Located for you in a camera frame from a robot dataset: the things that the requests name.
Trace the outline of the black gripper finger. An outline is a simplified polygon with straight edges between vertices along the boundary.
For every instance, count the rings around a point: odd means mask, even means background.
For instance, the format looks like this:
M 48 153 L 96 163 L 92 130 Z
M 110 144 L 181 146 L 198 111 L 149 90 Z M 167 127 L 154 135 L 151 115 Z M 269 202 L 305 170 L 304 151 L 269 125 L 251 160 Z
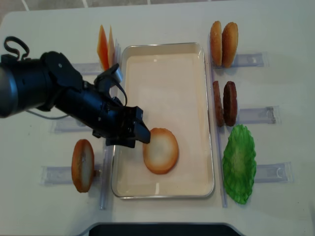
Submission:
M 134 125 L 135 140 L 148 144 L 150 142 L 151 133 L 143 122 L 136 122 Z

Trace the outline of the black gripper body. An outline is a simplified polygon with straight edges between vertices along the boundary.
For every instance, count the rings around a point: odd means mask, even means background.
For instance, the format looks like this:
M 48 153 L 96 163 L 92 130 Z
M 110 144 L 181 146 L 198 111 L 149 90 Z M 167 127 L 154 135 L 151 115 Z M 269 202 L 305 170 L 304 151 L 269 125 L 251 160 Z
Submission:
M 107 146 L 134 148 L 137 141 L 134 135 L 136 122 L 143 122 L 143 110 L 138 106 L 124 106 L 114 97 L 102 107 L 93 136 L 105 138 Z

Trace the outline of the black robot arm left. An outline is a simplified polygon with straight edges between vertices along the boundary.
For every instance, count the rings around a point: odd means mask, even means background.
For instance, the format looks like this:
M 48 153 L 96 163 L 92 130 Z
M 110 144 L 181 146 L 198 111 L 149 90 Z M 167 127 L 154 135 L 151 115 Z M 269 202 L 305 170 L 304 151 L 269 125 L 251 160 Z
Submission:
M 16 60 L 3 55 L 0 65 L 0 116 L 9 116 L 32 108 L 44 112 L 57 108 L 105 138 L 108 146 L 129 148 L 136 141 L 150 142 L 150 131 L 143 122 L 143 111 L 129 107 L 110 96 L 110 88 L 119 86 L 119 65 L 97 76 L 93 83 L 82 75 L 61 53 L 44 53 L 40 59 Z

